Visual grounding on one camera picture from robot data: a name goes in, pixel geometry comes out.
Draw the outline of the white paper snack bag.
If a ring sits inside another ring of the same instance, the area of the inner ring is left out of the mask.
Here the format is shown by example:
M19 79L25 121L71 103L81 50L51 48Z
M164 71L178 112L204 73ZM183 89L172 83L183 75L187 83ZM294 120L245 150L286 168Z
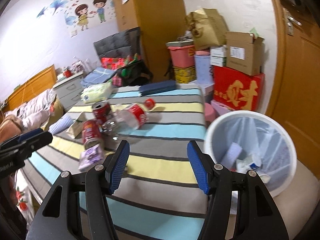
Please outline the white paper snack bag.
M71 126L67 129L66 133L72 139L75 139L83 130L83 124L86 122L86 115L84 112L81 112L79 116L73 121Z

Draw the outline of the wooden headboard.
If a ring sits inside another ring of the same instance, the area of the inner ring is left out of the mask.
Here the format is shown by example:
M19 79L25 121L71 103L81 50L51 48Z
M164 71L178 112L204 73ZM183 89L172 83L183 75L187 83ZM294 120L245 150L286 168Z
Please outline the wooden headboard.
M37 97L47 89L51 89L57 81L55 66L40 71L12 92L5 100L3 112L12 111L25 102Z

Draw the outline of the black bag with red cloth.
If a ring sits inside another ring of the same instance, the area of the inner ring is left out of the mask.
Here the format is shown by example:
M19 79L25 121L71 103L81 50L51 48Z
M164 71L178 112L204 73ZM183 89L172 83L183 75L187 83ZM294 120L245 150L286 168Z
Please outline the black bag with red cloth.
M153 80L153 74L148 69L139 54L129 55L126 58L102 57L101 64L104 68L113 70L111 77L115 87L142 86Z

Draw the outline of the crushed cola plastic bottle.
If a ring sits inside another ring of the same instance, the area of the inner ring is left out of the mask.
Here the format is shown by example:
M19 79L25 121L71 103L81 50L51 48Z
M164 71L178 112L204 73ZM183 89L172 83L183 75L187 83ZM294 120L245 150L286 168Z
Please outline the crushed cola plastic bottle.
M102 124L102 130L106 135L137 130L148 121L148 113L155 105L156 102L149 98L142 104L132 103L123 109L116 109Z

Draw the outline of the yellow printed box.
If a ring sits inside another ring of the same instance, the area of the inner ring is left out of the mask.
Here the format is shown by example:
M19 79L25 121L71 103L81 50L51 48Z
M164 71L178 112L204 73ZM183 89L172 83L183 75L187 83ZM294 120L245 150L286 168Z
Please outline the yellow printed box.
M190 83L196 80L196 69L195 66L188 68L173 67L175 80L177 83Z

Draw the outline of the pink round stool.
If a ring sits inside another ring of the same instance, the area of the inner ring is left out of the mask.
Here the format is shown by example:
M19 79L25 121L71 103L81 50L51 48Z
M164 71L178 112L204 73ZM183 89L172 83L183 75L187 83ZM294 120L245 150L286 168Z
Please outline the pink round stool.
M204 104L204 119L207 128L216 119L215 109L209 103Z

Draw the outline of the purple milk carton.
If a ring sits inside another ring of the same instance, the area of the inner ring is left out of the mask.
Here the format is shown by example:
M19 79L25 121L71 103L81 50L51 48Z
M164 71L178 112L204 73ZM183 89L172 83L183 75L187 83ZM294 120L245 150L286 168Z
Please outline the purple milk carton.
M93 166L103 163L105 155L100 145L94 145L80 154L78 170L86 172Z

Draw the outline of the brown open cardboard box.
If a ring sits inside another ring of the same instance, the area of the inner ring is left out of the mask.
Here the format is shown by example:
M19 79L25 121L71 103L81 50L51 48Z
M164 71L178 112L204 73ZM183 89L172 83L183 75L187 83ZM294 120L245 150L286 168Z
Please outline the brown open cardboard box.
M249 76L259 75L263 59L264 39L253 33L227 32L226 66Z

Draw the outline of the red soda can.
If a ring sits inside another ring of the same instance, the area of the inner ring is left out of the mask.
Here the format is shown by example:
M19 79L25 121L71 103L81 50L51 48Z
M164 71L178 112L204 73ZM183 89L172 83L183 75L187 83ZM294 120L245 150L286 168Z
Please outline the red soda can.
M100 100L92 105L92 112L100 125L113 118L111 105L107 100Z

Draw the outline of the white round trash bin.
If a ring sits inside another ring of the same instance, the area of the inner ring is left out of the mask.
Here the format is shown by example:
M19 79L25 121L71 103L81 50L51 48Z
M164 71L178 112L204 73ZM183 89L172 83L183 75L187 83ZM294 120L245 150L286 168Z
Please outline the white round trash bin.
M287 131L270 117L253 111L233 111L215 119L207 129L204 151L222 163L232 145L241 148L238 160L252 159L259 175L269 176L272 197L282 193L296 172L297 154Z

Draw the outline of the golden paper gift bag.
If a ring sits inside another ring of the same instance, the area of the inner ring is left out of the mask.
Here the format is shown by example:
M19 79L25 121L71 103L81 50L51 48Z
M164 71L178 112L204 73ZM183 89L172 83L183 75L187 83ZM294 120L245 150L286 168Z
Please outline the golden paper gift bag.
M185 16L196 50L226 44L227 24L217 9L201 8Z

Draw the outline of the dark blue long case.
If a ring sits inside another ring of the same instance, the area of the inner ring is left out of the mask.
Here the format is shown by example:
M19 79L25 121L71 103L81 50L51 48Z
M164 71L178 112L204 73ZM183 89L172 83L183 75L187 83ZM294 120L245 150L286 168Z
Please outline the dark blue long case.
M141 96L147 96L157 93L168 92L176 89L176 81L167 80L157 83L150 83L147 85L140 86L139 92Z

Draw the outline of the cartoon couple wall sticker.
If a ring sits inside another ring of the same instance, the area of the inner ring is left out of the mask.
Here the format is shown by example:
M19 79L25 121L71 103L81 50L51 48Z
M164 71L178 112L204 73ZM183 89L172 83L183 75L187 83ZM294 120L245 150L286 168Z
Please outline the cartoon couple wall sticker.
M37 18L58 15L71 37L116 17L113 0L49 0Z

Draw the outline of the red drink can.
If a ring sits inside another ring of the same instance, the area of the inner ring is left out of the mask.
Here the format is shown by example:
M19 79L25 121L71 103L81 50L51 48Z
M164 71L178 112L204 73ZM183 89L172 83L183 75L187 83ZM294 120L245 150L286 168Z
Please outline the red drink can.
M99 125L95 120L87 120L82 126L82 143L85 149L99 145L104 148L104 141L101 135Z

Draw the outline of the white foam wrap sheet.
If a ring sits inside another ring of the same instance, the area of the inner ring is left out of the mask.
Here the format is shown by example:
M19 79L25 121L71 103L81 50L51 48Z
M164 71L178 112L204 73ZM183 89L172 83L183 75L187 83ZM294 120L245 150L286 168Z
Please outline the white foam wrap sheet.
M52 124L48 131L52 135L56 135L69 128L73 122L74 120L69 115L64 115L56 123Z

